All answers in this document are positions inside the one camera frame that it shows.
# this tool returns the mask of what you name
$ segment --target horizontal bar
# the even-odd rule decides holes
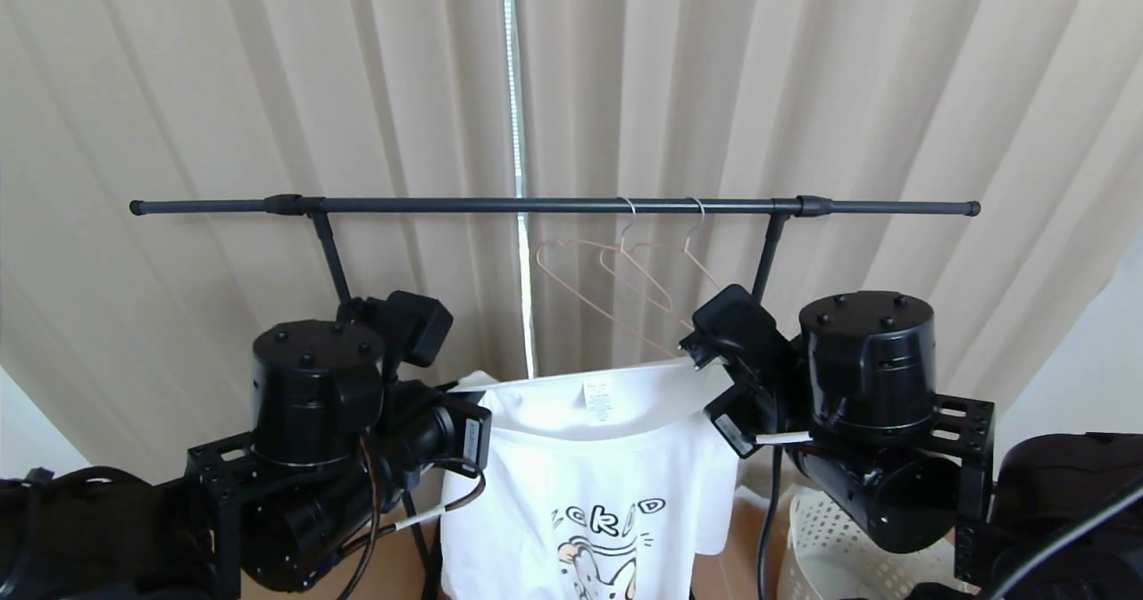
[[[930,214],[976,216],[980,202],[833,201],[829,198],[700,198],[708,214]],[[131,201],[146,214],[311,213],[369,214],[698,214],[694,198],[319,198],[282,197],[243,201]]]

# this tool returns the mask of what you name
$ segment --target curtain gap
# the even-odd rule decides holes
[[[515,181],[515,198],[526,198],[528,179],[525,173],[526,149],[518,39],[515,0],[504,0],[504,55],[507,62],[509,114],[512,125],[512,171]],[[527,214],[515,214],[515,229],[520,248],[520,323],[523,328],[523,360],[527,365],[529,379],[534,379],[536,377],[536,327],[531,317],[531,247],[528,242]]]

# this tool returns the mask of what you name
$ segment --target curtain fold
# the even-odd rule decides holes
[[[1114,269],[1143,213],[1143,0],[520,0],[536,194],[983,201],[976,218],[789,222],[766,306],[895,289],[936,309],[938,387],[1007,406]],[[613,243],[629,218],[531,217]],[[636,218],[681,245],[696,221]],[[765,217],[706,218],[693,249],[749,286]],[[669,349],[713,287],[669,253],[616,283],[589,247],[557,275]],[[538,366],[663,353],[534,273]]]
[[[131,198],[513,194],[501,0],[0,2],[0,361],[91,461],[178,474],[255,336],[336,307],[305,218]],[[522,376],[514,218],[331,221],[354,295],[453,311],[421,376]]]

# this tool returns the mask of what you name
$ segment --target cartoon graphic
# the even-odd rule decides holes
[[[625,518],[598,504],[589,512],[578,506],[552,511],[553,530],[565,520],[586,529],[573,527],[576,535],[563,539],[558,550],[560,573],[572,582],[578,600],[634,599],[638,547],[655,542],[649,533],[634,530],[636,520],[665,506],[657,497],[641,499],[628,507]]]
[[[560,571],[575,575],[575,590],[580,600],[633,600],[636,597],[636,543],[624,547],[607,549],[593,545],[586,537],[575,536],[560,545],[560,562],[568,565]],[[600,574],[604,558],[630,555],[610,579]]]

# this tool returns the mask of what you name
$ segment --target shirt sleeve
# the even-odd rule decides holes
[[[695,553],[718,555],[726,546],[734,510],[734,489],[738,480],[738,454],[726,445],[711,424],[705,425],[708,458],[697,473],[702,482],[698,507],[698,535]]]

